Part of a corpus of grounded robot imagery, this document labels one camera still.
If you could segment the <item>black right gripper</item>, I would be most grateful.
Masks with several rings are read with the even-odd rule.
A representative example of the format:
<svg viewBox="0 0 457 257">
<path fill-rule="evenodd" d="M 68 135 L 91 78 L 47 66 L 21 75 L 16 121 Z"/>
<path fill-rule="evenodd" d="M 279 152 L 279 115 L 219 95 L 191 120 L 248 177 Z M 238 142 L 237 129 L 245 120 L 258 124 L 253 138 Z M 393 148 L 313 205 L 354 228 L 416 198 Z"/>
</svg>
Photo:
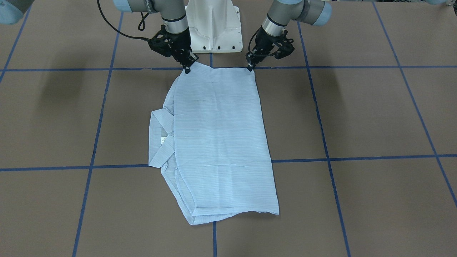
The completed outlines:
<svg viewBox="0 0 457 257">
<path fill-rule="evenodd" d="M 191 49 L 191 35 L 189 28 L 179 34 L 166 31 L 166 26 L 161 25 L 160 31 L 149 39 L 150 49 L 165 56 L 173 57 L 183 67 L 185 74 L 189 74 L 191 66 L 199 59 Z"/>
</svg>

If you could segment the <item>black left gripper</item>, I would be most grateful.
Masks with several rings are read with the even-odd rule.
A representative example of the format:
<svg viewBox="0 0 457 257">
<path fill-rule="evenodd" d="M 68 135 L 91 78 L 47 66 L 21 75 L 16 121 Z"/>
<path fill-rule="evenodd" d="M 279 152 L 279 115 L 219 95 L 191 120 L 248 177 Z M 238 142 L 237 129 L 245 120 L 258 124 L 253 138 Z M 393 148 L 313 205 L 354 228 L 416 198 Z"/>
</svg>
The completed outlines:
<svg viewBox="0 0 457 257">
<path fill-rule="evenodd" d="M 271 36 L 262 27 L 251 37 L 248 43 L 248 52 L 245 54 L 247 70 L 253 69 L 266 57 L 273 56 L 280 60 L 294 52 L 294 40 L 287 38 L 288 31 L 282 29 L 279 36 Z"/>
</svg>

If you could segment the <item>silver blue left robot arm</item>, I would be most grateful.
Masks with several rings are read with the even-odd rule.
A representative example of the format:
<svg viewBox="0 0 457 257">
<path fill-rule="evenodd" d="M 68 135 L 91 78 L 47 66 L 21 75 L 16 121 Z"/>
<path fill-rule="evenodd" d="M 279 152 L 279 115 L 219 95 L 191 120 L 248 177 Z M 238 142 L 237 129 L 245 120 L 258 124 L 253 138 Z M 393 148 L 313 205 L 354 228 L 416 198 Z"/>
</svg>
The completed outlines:
<svg viewBox="0 0 457 257">
<path fill-rule="evenodd" d="M 331 15 L 331 5 L 323 0 L 274 0 L 262 25 L 249 41 L 245 54 L 247 70 L 253 71 L 266 57 L 280 60 L 294 52 L 294 40 L 287 37 L 286 30 L 290 21 L 323 26 Z"/>
</svg>

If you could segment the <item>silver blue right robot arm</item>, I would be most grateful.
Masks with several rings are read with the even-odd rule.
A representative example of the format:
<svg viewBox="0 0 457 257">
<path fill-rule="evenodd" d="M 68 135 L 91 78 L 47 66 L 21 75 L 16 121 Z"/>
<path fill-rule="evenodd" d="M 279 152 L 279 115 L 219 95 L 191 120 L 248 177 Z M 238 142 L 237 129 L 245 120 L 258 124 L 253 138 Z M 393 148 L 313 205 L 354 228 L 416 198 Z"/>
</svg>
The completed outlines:
<svg viewBox="0 0 457 257">
<path fill-rule="evenodd" d="M 162 25 L 151 38 L 124 34 L 108 21 L 101 2 L 97 0 L 96 4 L 102 19 L 111 29 L 128 39 L 147 42 L 152 51 L 164 57 L 172 57 L 181 65 L 185 74 L 190 73 L 192 65 L 199 59 L 191 48 L 191 35 L 183 0 L 113 0 L 113 5 L 120 12 L 140 13 L 140 25 L 144 24 L 149 15 L 160 14 Z"/>
</svg>

